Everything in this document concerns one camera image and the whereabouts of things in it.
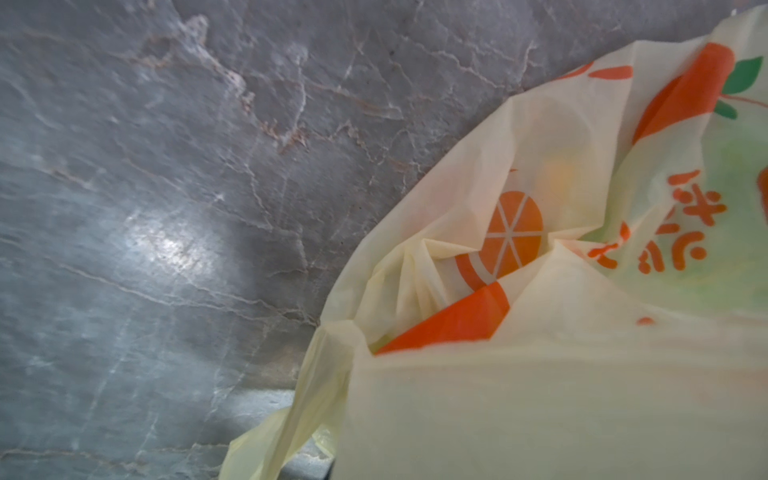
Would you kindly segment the yellow plastic bag fruit print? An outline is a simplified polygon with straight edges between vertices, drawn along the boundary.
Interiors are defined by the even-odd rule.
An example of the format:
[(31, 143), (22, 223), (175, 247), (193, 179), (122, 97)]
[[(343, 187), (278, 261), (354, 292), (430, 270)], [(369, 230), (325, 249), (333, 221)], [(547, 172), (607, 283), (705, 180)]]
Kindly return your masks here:
[(767, 9), (507, 100), (365, 237), (294, 400), (335, 479), (767, 475)]

